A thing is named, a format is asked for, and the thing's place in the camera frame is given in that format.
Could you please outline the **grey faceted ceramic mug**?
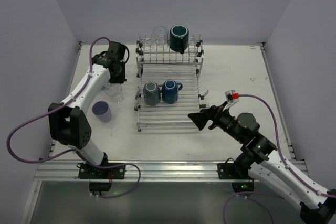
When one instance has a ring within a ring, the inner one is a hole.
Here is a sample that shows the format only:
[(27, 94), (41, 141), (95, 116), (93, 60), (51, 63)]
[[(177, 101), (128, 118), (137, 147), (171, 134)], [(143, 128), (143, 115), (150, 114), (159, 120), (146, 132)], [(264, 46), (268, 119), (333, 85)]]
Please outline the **grey faceted ceramic mug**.
[(147, 82), (143, 87), (144, 102), (149, 106), (155, 106), (161, 101), (161, 90), (157, 83)]

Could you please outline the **dark blue faceted mug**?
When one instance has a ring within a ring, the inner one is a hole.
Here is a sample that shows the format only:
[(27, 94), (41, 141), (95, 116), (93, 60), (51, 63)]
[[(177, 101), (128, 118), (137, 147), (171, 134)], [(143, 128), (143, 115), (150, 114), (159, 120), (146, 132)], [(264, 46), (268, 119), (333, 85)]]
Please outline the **dark blue faceted mug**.
[(183, 84), (174, 80), (166, 80), (162, 85), (162, 100), (164, 103), (173, 104), (179, 99), (179, 91)]

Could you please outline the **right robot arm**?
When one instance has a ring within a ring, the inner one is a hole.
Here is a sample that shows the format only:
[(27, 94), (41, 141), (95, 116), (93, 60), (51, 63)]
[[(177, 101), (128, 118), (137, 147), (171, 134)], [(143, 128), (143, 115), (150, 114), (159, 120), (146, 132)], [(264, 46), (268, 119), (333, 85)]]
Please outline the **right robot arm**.
[(188, 118), (202, 130), (223, 130), (242, 144), (235, 168), (274, 190), (299, 210), (304, 223), (328, 223), (335, 215), (335, 190), (327, 189), (298, 169), (280, 153), (280, 148), (259, 133), (260, 125), (251, 113), (230, 115), (228, 109), (212, 106)]

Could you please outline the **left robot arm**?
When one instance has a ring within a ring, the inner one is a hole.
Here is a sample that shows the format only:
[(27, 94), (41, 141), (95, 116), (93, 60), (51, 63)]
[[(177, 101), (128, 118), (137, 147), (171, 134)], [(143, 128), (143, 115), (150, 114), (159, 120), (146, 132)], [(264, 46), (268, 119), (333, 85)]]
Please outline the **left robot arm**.
[(104, 84), (126, 81), (125, 64), (130, 52), (126, 45), (115, 41), (110, 41), (108, 49), (95, 56), (92, 50), (91, 46), (85, 75), (66, 98), (49, 106), (48, 119), (53, 140), (73, 148), (84, 161), (103, 166), (107, 157), (91, 139), (92, 129), (86, 114)]

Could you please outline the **lilac plastic cup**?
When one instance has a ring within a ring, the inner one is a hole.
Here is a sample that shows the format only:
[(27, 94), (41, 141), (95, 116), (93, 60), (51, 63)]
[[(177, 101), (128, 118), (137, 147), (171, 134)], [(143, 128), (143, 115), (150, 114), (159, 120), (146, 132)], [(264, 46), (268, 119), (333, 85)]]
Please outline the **lilac plastic cup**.
[(112, 119), (109, 105), (105, 101), (98, 101), (92, 106), (92, 112), (101, 122), (107, 123)]

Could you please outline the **clear faceted glass front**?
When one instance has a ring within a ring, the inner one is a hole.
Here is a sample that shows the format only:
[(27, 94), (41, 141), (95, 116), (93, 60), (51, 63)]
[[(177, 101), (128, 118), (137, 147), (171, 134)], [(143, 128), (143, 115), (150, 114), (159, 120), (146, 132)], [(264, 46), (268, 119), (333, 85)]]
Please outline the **clear faceted glass front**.
[(118, 83), (108, 83), (105, 85), (105, 93), (110, 97), (114, 103), (121, 103), (123, 101), (122, 85)]

